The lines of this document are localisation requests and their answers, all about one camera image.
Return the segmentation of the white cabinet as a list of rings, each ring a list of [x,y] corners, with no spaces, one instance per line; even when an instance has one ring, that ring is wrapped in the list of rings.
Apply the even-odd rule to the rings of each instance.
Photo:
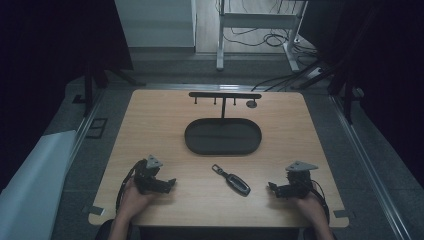
[[[195,0],[115,0],[129,47],[196,45]]]

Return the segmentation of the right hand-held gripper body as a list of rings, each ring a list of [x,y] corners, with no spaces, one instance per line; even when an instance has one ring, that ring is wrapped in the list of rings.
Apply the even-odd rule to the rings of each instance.
[[[310,171],[316,169],[316,165],[302,161],[296,161],[289,165],[286,168],[289,184],[280,187],[280,196],[304,198],[313,188]]]

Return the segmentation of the black car key fob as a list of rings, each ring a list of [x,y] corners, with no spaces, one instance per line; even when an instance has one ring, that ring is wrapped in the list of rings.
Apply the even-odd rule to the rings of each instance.
[[[235,192],[237,192],[239,195],[246,197],[250,194],[250,191],[251,191],[250,186],[239,176],[233,173],[225,172],[217,164],[214,164],[212,166],[212,170],[218,175],[224,177],[227,184],[230,186],[230,188],[233,189]]]

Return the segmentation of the grey tape piece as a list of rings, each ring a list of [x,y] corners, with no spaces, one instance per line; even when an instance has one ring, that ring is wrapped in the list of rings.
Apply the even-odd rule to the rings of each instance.
[[[104,209],[97,206],[84,206],[82,212],[101,216],[104,213]]]

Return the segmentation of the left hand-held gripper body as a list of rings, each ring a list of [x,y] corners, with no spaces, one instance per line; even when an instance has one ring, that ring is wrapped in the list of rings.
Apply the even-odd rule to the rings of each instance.
[[[169,188],[167,181],[156,178],[161,166],[162,163],[153,155],[149,155],[135,164],[134,183],[141,194],[160,193],[160,189]]]

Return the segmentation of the black metal stand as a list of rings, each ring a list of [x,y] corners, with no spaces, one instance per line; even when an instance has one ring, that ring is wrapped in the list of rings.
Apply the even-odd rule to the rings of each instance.
[[[145,86],[144,82],[137,81],[117,67],[112,67],[111,65],[102,66],[93,61],[88,61],[84,70],[84,95],[76,95],[73,99],[74,103],[83,104],[85,106],[83,114],[84,117],[86,117],[94,108],[93,84],[96,84],[96,86],[100,89],[104,89],[109,83],[106,71],[113,73],[131,85]]]
[[[352,101],[354,100],[353,72],[358,66],[361,52],[360,46],[364,42],[368,29],[374,22],[379,9],[379,3],[372,3],[369,9],[365,11],[363,19],[359,21],[357,31],[352,36],[351,43],[347,46],[345,53],[339,61],[330,65],[326,70],[312,79],[295,86],[296,90],[304,90],[332,76],[332,80],[327,87],[327,92],[330,96],[335,96],[338,95],[341,90],[344,90],[344,95],[342,97],[342,115],[349,124],[352,123],[351,108]]]

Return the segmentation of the white desk frame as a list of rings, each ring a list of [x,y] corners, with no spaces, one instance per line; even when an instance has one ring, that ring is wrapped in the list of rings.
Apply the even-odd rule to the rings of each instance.
[[[291,70],[293,72],[299,72],[299,66],[293,55],[293,47],[306,6],[307,2],[302,1],[298,11],[290,15],[230,13],[225,10],[225,0],[218,0],[219,36],[216,52],[216,69],[218,71],[224,69],[224,30],[226,28],[257,28],[289,31],[288,41],[283,44],[283,49]]]

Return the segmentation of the white sheet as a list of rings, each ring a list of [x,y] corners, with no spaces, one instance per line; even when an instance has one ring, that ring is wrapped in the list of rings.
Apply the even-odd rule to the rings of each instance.
[[[50,240],[76,131],[42,136],[0,194],[0,240]]]

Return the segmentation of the person's right hand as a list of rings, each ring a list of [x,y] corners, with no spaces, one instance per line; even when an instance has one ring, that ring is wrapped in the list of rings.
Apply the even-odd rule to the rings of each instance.
[[[292,198],[291,202],[314,228],[328,227],[324,208],[316,195],[308,193],[302,199]]]

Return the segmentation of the black key rack with tray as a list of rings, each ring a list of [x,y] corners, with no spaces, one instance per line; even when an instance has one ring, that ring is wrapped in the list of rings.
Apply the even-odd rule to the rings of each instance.
[[[249,108],[256,108],[261,94],[225,93],[225,92],[190,92],[189,96],[197,103],[199,98],[222,100],[219,118],[200,118],[192,121],[185,129],[184,139],[187,148],[199,155],[247,155],[255,152],[262,141],[261,128],[246,118],[226,118],[226,103],[237,99],[246,99]]]

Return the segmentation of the person's left hand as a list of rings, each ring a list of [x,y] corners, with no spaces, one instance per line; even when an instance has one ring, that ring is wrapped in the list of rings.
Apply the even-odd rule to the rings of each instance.
[[[142,213],[156,197],[155,193],[141,194],[134,181],[130,179],[125,185],[116,218],[120,221],[130,222],[135,216]]]

